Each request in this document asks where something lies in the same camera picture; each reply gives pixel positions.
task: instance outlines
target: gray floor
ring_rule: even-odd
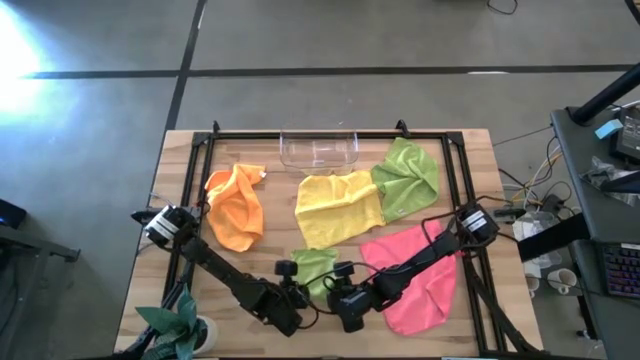
[[[504,6],[508,2],[497,1]],[[0,3],[0,75],[25,71],[178,69],[196,1]],[[640,28],[622,1],[521,1],[511,17],[483,1],[209,0],[192,68],[633,63]],[[494,142],[549,124],[618,73],[190,79],[178,129],[489,128]],[[0,82],[0,198],[30,212],[29,231],[82,248],[53,263],[16,342],[16,358],[108,354],[175,79]],[[640,98],[635,91],[627,99]],[[501,167],[528,179],[552,131],[499,145]],[[555,180],[568,181],[562,166]],[[545,347],[584,356],[593,342],[573,298],[533,300]],[[565,327],[555,324],[565,320]],[[603,356],[601,348],[592,353]]]

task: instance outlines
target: clear plastic bin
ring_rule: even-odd
[[[347,175],[358,160],[355,130],[282,130],[280,161],[287,171],[306,175]]]

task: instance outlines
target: green plant leaf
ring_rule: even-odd
[[[169,330],[169,332],[162,334],[160,336],[158,336],[156,338],[156,346],[158,345],[162,345],[162,344],[166,344],[166,343],[173,343],[178,341],[182,336],[187,334],[187,329],[186,328],[175,328],[175,329],[171,329]]]
[[[178,314],[167,309],[156,307],[137,307],[136,311],[142,318],[151,325],[152,328],[158,330],[160,334],[165,334],[171,329],[186,328],[189,324],[182,321]]]
[[[147,350],[142,355],[142,360],[162,360],[175,355],[175,353],[176,346],[172,343],[166,343]]]
[[[187,341],[179,341],[176,343],[176,355],[178,360],[192,360],[193,359],[193,347],[198,340],[198,334],[191,334]]]
[[[182,287],[182,294],[180,294],[180,298],[178,298],[178,309],[182,307],[183,304],[186,304],[189,301],[193,300],[193,296],[189,292],[189,287],[187,284],[184,284]]]
[[[178,299],[178,315],[180,318],[189,324],[189,330],[193,331],[196,326],[197,320],[196,301],[189,293],[189,288],[184,285],[182,295]]]
[[[180,316],[180,319],[189,324],[189,332],[193,332],[196,327],[196,320],[198,320],[197,315],[196,302],[194,300],[183,304],[182,307],[178,309],[178,316]]]

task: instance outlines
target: wooden table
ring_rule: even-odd
[[[476,196],[502,197],[502,184],[487,130],[462,130],[466,142],[469,166]],[[193,131],[170,131],[167,133],[157,169],[153,191],[179,203],[189,158]],[[336,248],[340,260],[361,261],[358,246],[381,235],[407,229],[426,216],[438,215],[451,210],[451,199],[446,180],[442,146],[439,140],[415,140],[440,164],[440,197],[429,208],[376,227],[365,234],[349,239]],[[390,140],[361,140],[357,169],[370,169],[382,162]],[[454,150],[454,163],[458,187],[464,184],[460,173],[458,156]],[[195,203],[198,179],[204,155],[200,156],[192,194]],[[298,184],[302,174],[285,171],[280,162],[278,140],[217,140],[214,147],[212,171],[231,169],[234,163],[267,166],[267,177],[255,186],[264,208],[265,236],[245,253],[235,253],[222,248],[214,238],[211,228],[204,224],[202,237],[221,256],[243,272],[277,281],[273,275],[274,262],[289,258],[294,249],[305,248],[298,229],[294,209]],[[461,193],[466,202],[466,194]],[[502,204],[483,202],[487,207]],[[162,201],[152,201],[153,206],[163,206]],[[514,325],[534,346],[542,348],[538,326],[525,283],[523,267],[517,246],[510,240],[498,238],[488,249],[495,288],[501,307]],[[162,297],[169,255],[152,246],[138,257],[133,270],[129,293],[116,341],[116,349],[124,349],[145,328],[145,322],[137,315],[136,306],[158,306]],[[354,280],[362,280],[365,270],[357,269]],[[426,357],[426,356],[473,356],[477,355],[477,344],[469,310],[469,299],[462,263],[458,259],[457,288],[449,320],[438,327],[415,336],[405,337],[393,333],[386,325],[382,314],[369,312],[365,316],[365,328],[353,334],[342,331],[340,320],[335,316],[321,315],[310,330],[301,330],[292,337],[281,335],[274,327],[264,326],[238,307],[230,292],[213,276],[197,269],[192,293],[197,301],[198,312],[214,319],[220,328],[220,337],[214,349],[206,354],[211,357]],[[311,312],[303,312],[305,323],[312,319]],[[483,307],[487,337],[493,348],[493,336],[486,308]]]

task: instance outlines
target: keyboard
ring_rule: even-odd
[[[601,250],[609,294],[640,298],[640,246],[611,244]]]

